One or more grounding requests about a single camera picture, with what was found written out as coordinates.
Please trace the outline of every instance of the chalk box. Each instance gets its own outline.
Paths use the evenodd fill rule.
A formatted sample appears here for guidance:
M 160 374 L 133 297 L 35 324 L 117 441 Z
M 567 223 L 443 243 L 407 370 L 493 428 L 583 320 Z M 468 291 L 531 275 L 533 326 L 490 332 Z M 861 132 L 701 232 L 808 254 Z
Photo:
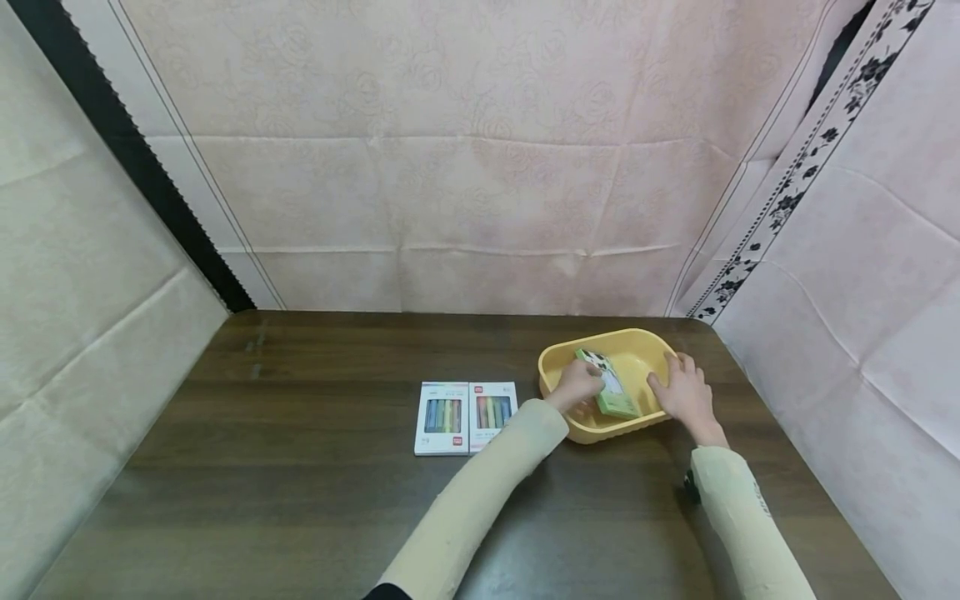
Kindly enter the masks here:
M 516 386 L 513 381 L 471 382 L 469 389 L 469 452 L 476 454 L 516 414 Z
M 417 456 L 468 454 L 469 384 L 454 381 L 424 381 L 420 385 L 417 415 Z

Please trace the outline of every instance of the human hand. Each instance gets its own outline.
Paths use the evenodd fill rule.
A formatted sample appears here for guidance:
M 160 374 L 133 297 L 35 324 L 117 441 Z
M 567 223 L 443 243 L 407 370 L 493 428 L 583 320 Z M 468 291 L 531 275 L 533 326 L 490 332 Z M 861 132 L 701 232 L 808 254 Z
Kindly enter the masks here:
M 557 389 L 543 401 L 561 413 L 565 413 L 581 402 L 600 394 L 604 386 L 600 374 L 601 371 L 596 366 L 578 358 L 564 367 Z
M 647 376 L 660 406 L 667 415 L 684 424 L 697 445 L 729 448 L 727 436 L 713 415 L 713 390 L 705 381 L 704 370 L 681 352 L 676 356 L 670 352 L 663 355 L 670 370 L 670 384 L 664 386 L 654 372 Z

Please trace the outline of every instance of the sleeve cuff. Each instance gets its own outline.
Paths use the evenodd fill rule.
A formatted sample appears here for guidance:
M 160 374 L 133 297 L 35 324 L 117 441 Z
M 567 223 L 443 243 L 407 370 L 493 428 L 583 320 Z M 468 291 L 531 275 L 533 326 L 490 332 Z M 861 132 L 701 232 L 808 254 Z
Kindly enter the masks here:
M 531 398 L 507 421 L 506 429 L 521 430 L 541 456 L 546 456 L 564 440 L 570 429 L 556 408 L 539 398 Z

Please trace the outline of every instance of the yellow tray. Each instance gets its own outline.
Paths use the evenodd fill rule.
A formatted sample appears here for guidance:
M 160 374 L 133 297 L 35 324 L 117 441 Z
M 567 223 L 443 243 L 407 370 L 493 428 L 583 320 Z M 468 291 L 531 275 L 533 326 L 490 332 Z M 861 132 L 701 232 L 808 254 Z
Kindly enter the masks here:
M 608 417 L 591 402 L 585 410 L 571 411 L 564 415 L 570 426 L 570 433 L 567 434 L 570 440 L 577 444 L 594 444 L 670 418 L 660 408 L 647 384 L 647 374 L 650 371 L 656 372 L 660 381 L 666 383 L 668 370 L 663 353 L 675 352 L 660 336 L 644 329 L 621 329 L 594 335 L 557 344 L 541 352 L 538 366 L 540 392 L 543 397 L 557 387 L 560 371 L 576 358 L 573 352 L 577 348 L 600 352 L 610 358 L 620 383 L 636 402 L 641 416 L 631 420 Z

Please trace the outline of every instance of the dark brown tabletop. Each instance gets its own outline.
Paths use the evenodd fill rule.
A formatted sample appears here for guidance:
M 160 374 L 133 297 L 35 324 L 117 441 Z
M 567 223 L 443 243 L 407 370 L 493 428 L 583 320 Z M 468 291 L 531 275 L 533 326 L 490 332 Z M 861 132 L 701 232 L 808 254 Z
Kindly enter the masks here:
M 414 456 L 420 383 L 538 396 L 541 350 L 625 327 L 707 372 L 819 598 L 897 597 L 704 324 L 297 312 L 224 324 L 33 597 L 359 598 L 466 461 Z M 736 597 L 683 492 L 691 449 L 673 421 L 564 442 L 517 488 L 458 598 Z

